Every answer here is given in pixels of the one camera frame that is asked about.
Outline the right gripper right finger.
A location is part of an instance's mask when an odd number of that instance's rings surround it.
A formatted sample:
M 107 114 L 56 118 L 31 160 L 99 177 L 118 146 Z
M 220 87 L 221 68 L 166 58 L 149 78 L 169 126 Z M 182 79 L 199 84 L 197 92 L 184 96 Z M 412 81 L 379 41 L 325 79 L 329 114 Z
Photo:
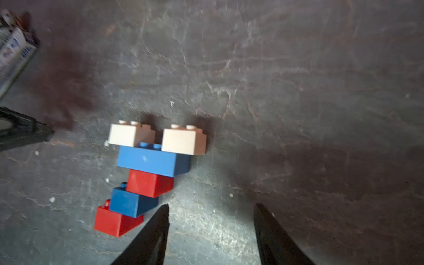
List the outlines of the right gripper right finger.
M 263 204 L 256 204 L 254 226 L 263 265 L 314 265 Z

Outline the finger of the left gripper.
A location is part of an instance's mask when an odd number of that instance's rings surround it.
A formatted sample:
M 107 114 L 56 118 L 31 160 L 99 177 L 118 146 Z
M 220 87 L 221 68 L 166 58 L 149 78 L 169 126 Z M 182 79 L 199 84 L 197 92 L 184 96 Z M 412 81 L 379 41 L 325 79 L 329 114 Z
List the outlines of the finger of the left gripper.
M 54 134 L 52 126 L 1 107 L 1 151 L 47 142 Z

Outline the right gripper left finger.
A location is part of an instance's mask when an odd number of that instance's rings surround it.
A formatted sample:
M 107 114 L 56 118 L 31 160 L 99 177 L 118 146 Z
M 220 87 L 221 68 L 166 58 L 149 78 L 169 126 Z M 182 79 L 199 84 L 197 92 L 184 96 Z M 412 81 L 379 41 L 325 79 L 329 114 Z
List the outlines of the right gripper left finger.
M 169 215 L 169 205 L 160 206 L 112 265 L 163 265 L 170 228 Z

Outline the red lego brick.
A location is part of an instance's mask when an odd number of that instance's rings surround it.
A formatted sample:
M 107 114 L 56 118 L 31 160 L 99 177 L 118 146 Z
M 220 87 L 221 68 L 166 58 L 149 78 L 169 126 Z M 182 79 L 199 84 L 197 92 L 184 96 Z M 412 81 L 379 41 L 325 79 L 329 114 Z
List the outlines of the red lego brick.
M 143 171 L 130 170 L 127 191 L 156 198 L 173 190 L 174 178 Z
M 121 237 L 137 226 L 141 225 L 144 216 L 137 218 L 111 211 L 110 199 L 97 208 L 94 229 L 114 237 Z

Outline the dark blue small lego brick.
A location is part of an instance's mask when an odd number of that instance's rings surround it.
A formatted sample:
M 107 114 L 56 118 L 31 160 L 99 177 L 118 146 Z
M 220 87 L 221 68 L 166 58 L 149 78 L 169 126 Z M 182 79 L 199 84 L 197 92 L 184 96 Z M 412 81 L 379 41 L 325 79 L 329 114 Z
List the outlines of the dark blue small lego brick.
M 151 198 L 127 191 L 127 182 L 114 188 L 110 199 L 109 210 L 115 213 L 138 218 L 149 210 L 157 207 L 159 198 Z

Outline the light blue long lego brick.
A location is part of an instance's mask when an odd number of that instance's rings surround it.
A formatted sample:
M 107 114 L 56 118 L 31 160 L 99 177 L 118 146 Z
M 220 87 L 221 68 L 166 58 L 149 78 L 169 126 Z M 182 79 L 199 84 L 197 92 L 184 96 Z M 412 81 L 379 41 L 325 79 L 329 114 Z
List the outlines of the light blue long lego brick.
M 121 146 L 117 166 L 147 173 L 175 177 L 189 172 L 191 155 L 164 152 L 159 144 Z

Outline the white lego brick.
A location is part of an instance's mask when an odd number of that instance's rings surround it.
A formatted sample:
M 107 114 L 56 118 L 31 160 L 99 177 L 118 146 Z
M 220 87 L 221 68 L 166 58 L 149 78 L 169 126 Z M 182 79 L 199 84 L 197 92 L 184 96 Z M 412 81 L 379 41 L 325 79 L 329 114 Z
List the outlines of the white lego brick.
M 163 130 L 161 150 L 184 155 L 205 155 L 207 136 L 194 125 L 172 124 Z
M 150 125 L 136 121 L 119 120 L 112 124 L 108 142 L 112 145 L 139 147 L 142 142 L 153 144 L 156 131 Z

